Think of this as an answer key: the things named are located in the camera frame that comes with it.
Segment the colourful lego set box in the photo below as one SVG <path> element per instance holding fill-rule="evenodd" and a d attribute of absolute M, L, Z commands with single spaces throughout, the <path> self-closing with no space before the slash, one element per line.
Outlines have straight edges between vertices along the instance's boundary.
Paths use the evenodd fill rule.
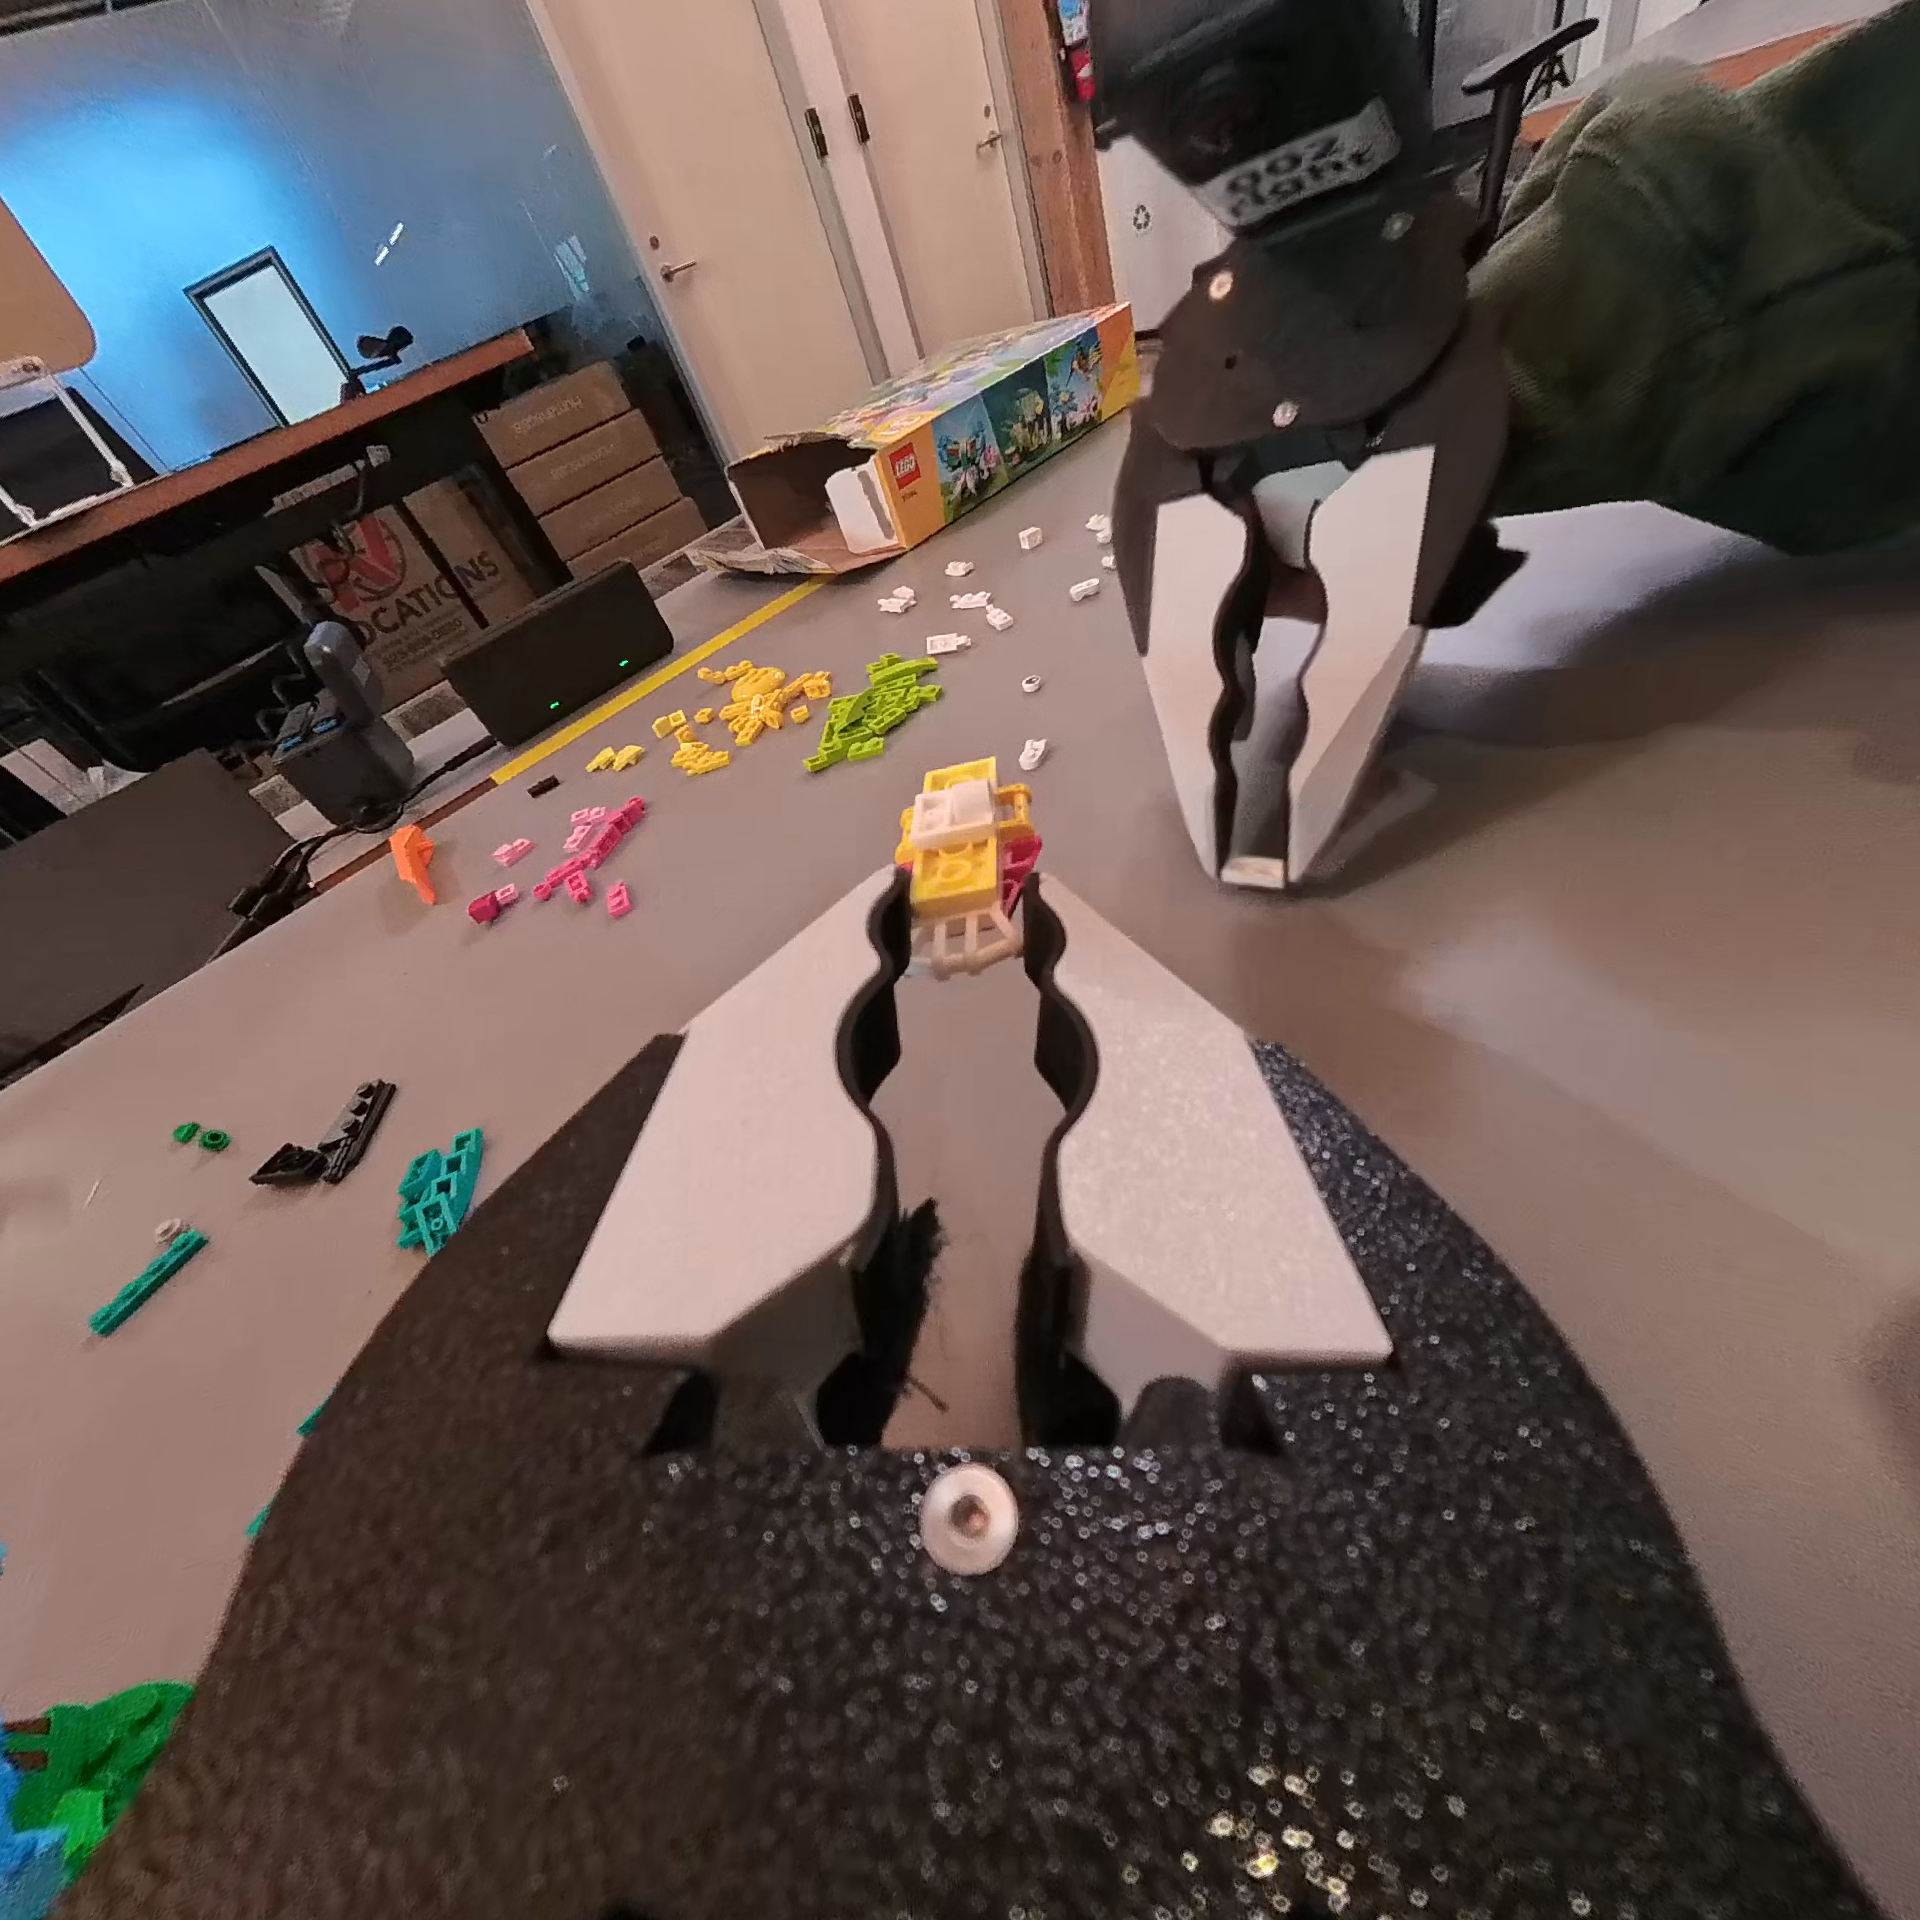
<path fill-rule="evenodd" d="M 688 563 L 711 574 L 834 577 L 901 558 L 1140 392 L 1126 302 L 947 347 L 828 423 L 771 438 L 726 469 L 747 529 L 714 529 Z M 902 551 L 851 563 L 824 501 L 837 469 L 880 459 Z"/>

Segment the white bag inside box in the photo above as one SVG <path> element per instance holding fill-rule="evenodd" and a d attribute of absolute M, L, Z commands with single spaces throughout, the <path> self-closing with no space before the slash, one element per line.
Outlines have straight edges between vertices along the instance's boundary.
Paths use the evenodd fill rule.
<path fill-rule="evenodd" d="M 851 563 L 868 563 L 906 551 L 894 501 L 880 478 L 880 459 L 837 469 L 828 476 L 824 501 L 831 526 Z"/>

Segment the brown cardboard box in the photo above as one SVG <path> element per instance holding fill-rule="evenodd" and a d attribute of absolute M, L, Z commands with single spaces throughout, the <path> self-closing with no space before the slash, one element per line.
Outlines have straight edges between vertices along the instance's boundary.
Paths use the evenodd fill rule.
<path fill-rule="evenodd" d="M 571 563 L 679 505 L 686 505 L 686 496 L 675 473 L 663 457 L 654 457 L 542 512 L 538 520 L 543 539 Z"/>
<path fill-rule="evenodd" d="M 630 563 L 637 572 L 644 572 L 679 555 L 702 533 L 707 533 L 707 520 L 699 505 L 680 496 L 618 534 L 587 543 L 580 555 L 566 560 L 566 574 L 573 580 L 584 580 L 619 563 Z"/>
<path fill-rule="evenodd" d="M 528 510 L 550 515 L 656 457 L 654 427 L 629 408 L 503 470 Z"/>
<path fill-rule="evenodd" d="M 515 469 L 589 433 L 630 411 L 630 397 L 611 360 L 546 380 L 476 413 L 474 424 L 500 465 Z"/>

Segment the wooden desk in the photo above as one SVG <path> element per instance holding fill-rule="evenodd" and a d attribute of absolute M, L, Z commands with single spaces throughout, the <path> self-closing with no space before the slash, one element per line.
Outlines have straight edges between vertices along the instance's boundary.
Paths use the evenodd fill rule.
<path fill-rule="evenodd" d="M 392 455 L 399 455 L 405 431 L 414 427 L 421 437 L 426 421 L 434 416 L 450 416 L 455 445 L 464 459 L 490 457 L 492 449 L 474 427 L 474 417 L 492 401 L 500 377 L 510 368 L 530 364 L 535 351 L 528 328 L 511 327 L 492 340 L 402 374 L 386 389 L 350 397 L 323 416 L 270 427 L 204 461 L 111 491 L 71 517 L 5 541 L 2 582 L 14 588 L 95 543 L 232 493 L 253 479 L 292 476 L 311 464 L 326 470 L 342 464 L 350 447 L 386 444 Z"/>

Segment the white door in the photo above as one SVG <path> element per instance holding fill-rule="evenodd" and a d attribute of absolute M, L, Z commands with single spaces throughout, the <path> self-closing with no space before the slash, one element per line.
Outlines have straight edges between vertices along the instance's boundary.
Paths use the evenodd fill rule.
<path fill-rule="evenodd" d="M 725 461 L 876 374 L 755 3 L 528 6 Z"/>
<path fill-rule="evenodd" d="M 828 3 L 822 17 L 919 358 L 1036 319 L 982 6 Z"/>

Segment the white framed stand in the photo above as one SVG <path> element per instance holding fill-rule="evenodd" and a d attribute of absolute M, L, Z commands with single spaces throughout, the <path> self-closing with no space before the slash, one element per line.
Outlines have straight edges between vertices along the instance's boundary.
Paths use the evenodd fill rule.
<path fill-rule="evenodd" d="M 2 364 L 2 543 L 154 478 L 155 469 L 40 358 Z"/>

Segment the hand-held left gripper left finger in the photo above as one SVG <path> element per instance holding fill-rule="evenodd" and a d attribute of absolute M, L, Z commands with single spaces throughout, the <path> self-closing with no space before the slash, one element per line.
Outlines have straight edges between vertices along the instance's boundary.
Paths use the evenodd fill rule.
<path fill-rule="evenodd" d="M 828 1444 L 882 1440 L 939 1253 L 872 1112 L 906 961 L 906 875 L 878 868 L 683 1027 L 550 1349 L 765 1381 Z"/>

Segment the black office chair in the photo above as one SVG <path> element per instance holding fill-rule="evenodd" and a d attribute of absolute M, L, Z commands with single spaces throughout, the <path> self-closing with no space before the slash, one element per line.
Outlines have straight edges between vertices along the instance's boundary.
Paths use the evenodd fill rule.
<path fill-rule="evenodd" d="M 1563 17 L 1563 9 L 1556 9 L 1554 23 L 1544 35 L 1475 68 L 1462 80 L 1462 94 L 1472 99 L 1483 94 L 1493 104 L 1486 152 L 1478 168 L 1478 227 L 1475 233 L 1478 252 L 1486 252 L 1493 245 L 1500 229 L 1506 174 L 1519 142 L 1519 120 L 1536 77 L 1548 68 L 1559 65 L 1562 54 L 1567 48 L 1581 44 L 1587 36 L 1592 36 L 1598 30 L 1599 21 L 1592 16 Z"/>

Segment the long teal lego plate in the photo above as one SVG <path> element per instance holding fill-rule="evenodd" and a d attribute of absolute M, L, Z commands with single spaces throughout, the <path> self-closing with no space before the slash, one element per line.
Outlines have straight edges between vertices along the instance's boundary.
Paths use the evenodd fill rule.
<path fill-rule="evenodd" d="M 86 1329 L 93 1336 L 110 1336 L 132 1313 L 138 1313 L 155 1294 L 160 1294 L 186 1267 L 190 1267 L 208 1247 L 208 1237 L 198 1229 L 180 1229 L 158 1249 L 155 1259 L 146 1262 L 139 1273 L 118 1286 L 107 1302 L 86 1316 Z"/>

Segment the pile of yellow lego bricks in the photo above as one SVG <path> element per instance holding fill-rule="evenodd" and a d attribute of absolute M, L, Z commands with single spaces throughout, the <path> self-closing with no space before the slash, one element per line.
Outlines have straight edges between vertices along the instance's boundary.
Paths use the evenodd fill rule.
<path fill-rule="evenodd" d="M 755 742 L 805 728 L 831 696 L 828 669 L 787 671 L 747 659 L 699 664 L 693 678 L 702 700 L 660 711 L 648 721 L 648 739 L 667 768 L 686 779 L 717 774 Z"/>

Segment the pile of pink lego bricks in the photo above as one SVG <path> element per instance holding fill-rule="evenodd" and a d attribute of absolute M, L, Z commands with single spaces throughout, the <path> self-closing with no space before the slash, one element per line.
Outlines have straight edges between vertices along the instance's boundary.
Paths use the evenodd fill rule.
<path fill-rule="evenodd" d="M 468 901 L 466 916 L 476 926 L 498 921 L 522 897 L 546 902 L 556 895 L 573 901 L 576 905 L 591 905 L 598 901 L 612 921 L 624 921 L 632 911 L 632 888 L 622 878 L 598 880 L 597 875 L 614 857 L 632 830 L 643 822 L 646 812 L 644 798 L 629 798 L 612 808 L 594 808 L 580 816 L 564 843 L 564 857 L 522 892 L 516 881 L 503 881 L 493 892 Z"/>

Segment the beige rounded panel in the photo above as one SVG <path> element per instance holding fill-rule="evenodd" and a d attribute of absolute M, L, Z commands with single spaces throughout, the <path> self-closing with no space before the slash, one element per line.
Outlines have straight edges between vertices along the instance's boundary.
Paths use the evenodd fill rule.
<path fill-rule="evenodd" d="M 86 313 L 5 200 L 0 229 L 2 360 L 35 360 L 52 374 L 85 368 L 99 350 Z"/>

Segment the large printed cardboard box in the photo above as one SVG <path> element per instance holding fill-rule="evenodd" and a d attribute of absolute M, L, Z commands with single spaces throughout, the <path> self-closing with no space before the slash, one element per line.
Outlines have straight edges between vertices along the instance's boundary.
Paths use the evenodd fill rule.
<path fill-rule="evenodd" d="M 357 630 L 386 707 L 440 683 L 445 659 L 477 628 L 533 606 L 522 541 L 476 470 L 460 470 L 344 527 L 301 543 L 290 564 L 326 612 Z"/>

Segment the green lego plant base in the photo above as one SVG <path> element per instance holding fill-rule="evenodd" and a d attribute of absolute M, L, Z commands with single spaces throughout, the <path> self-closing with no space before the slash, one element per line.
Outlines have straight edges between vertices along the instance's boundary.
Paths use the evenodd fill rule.
<path fill-rule="evenodd" d="M 22 1773 L 16 1824 L 62 1830 L 64 1891 L 134 1800 L 191 1695 L 188 1681 L 154 1679 L 5 1721 L 2 1751 Z"/>

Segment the black box with green light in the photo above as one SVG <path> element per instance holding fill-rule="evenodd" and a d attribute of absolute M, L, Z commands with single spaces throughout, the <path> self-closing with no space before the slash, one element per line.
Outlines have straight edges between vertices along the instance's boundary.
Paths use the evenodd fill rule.
<path fill-rule="evenodd" d="M 500 748 L 522 748 L 675 651 L 635 564 L 535 598 L 447 651 L 444 680 Z"/>

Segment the pile of teal lego bricks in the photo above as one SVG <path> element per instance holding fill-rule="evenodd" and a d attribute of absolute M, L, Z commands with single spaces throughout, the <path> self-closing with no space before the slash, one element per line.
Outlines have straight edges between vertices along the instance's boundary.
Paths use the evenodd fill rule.
<path fill-rule="evenodd" d="M 397 1187 L 399 1249 L 436 1254 L 464 1224 L 485 1164 L 483 1128 L 460 1131 L 444 1150 L 428 1147 L 408 1160 Z"/>

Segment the scattered white lego bricks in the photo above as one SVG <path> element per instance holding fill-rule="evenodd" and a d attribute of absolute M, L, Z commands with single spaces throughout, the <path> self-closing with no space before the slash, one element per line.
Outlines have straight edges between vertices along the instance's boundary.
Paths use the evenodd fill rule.
<path fill-rule="evenodd" d="M 1069 601 L 1083 606 L 1096 596 L 1108 572 L 1112 572 L 1112 517 L 1108 512 L 1092 512 L 1086 518 L 1086 534 L 1099 549 L 1095 560 L 1095 575 L 1069 588 Z M 1036 553 L 1043 545 L 1043 527 L 1027 526 L 1018 533 L 1021 553 Z M 974 564 L 954 560 L 944 569 L 947 580 L 963 584 L 974 577 Z M 888 582 L 876 591 L 876 606 L 886 617 L 907 617 L 920 604 L 920 595 L 911 582 Z M 1011 633 L 1018 627 L 1018 615 L 994 598 L 992 589 L 975 584 L 971 589 L 948 591 L 947 606 L 955 617 L 974 617 L 975 624 L 989 633 Z M 923 637 L 923 654 L 931 659 L 948 659 L 968 651 L 975 644 L 971 628 L 936 630 Z M 1036 701 L 1047 689 L 1045 669 L 1027 669 L 1020 676 L 1020 695 Z M 1048 757 L 1048 735 L 1028 734 L 1021 739 L 1018 768 L 1027 774 L 1043 768 Z"/>

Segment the person's right forearm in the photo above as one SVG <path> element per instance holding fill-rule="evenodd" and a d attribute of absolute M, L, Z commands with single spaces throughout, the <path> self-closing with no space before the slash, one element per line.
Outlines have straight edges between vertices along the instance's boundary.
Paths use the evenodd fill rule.
<path fill-rule="evenodd" d="M 1646 501 L 1796 558 L 1915 534 L 1918 6 L 1739 89 L 1599 86 L 1472 273 L 1502 517 Z"/>

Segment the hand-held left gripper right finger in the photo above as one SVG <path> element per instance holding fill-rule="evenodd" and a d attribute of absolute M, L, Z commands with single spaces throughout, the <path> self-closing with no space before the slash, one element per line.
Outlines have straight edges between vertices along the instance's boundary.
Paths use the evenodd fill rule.
<path fill-rule="evenodd" d="M 1062 1115 L 1020 1286 L 1028 1444 L 1101 1444 L 1162 1382 L 1394 1352 L 1258 1044 L 1060 880 L 1021 894 L 1036 1068 Z"/>

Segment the pile of lime lego bricks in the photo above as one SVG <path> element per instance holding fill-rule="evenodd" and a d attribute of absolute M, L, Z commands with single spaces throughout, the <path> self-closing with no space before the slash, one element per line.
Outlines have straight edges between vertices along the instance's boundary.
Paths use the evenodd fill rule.
<path fill-rule="evenodd" d="M 829 696 L 819 748 L 803 760 L 807 772 L 822 774 L 848 760 L 882 757 L 888 734 L 944 696 L 933 678 L 936 669 L 933 655 L 888 654 L 868 662 L 863 688 Z"/>

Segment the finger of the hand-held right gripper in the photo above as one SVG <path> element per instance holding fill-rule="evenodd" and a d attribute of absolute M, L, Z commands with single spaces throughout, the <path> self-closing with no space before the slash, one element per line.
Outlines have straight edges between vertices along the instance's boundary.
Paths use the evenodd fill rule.
<path fill-rule="evenodd" d="M 1332 848 L 1373 768 L 1427 628 L 1415 615 L 1434 445 L 1269 473 L 1258 510 L 1278 563 L 1326 604 L 1298 676 L 1302 735 L 1287 766 L 1284 872 L 1301 888 Z"/>
<path fill-rule="evenodd" d="M 1198 862 L 1224 880 L 1239 806 L 1236 742 L 1254 709 L 1261 537 L 1210 491 L 1170 499 L 1155 518 L 1143 676 L 1172 796 Z"/>

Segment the white recycling bin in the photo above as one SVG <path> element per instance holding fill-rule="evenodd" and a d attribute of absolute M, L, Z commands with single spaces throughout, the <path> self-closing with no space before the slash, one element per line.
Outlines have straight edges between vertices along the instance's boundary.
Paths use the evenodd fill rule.
<path fill-rule="evenodd" d="M 1194 191 L 1136 140 L 1095 152 L 1115 296 L 1134 311 L 1136 336 L 1155 339 L 1194 273 L 1231 245 Z"/>

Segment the blue lego piece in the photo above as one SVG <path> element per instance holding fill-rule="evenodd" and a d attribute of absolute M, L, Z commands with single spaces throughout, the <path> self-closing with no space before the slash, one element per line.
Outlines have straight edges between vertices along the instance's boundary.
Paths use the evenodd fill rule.
<path fill-rule="evenodd" d="M 64 1836 L 59 1828 L 16 1824 L 21 1768 L 2 1751 L 2 1918 L 44 1918 L 64 1893 Z"/>

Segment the yellow white magenta lego model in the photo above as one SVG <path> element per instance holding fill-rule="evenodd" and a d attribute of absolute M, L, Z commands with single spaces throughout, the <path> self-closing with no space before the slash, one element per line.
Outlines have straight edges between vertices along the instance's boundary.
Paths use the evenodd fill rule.
<path fill-rule="evenodd" d="M 979 976 L 1020 957 L 1020 897 L 1043 852 L 1031 805 L 1027 783 L 1002 781 L 996 757 L 925 771 L 895 843 L 911 976 Z"/>

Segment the wooden pillar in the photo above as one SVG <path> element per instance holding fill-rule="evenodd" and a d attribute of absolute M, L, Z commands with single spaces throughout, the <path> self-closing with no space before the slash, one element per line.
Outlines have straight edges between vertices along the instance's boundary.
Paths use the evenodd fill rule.
<path fill-rule="evenodd" d="M 1058 6 L 996 3 L 1023 183 L 1038 231 L 1047 307 L 1062 316 L 1115 299 L 1091 102 L 1079 94 Z"/>

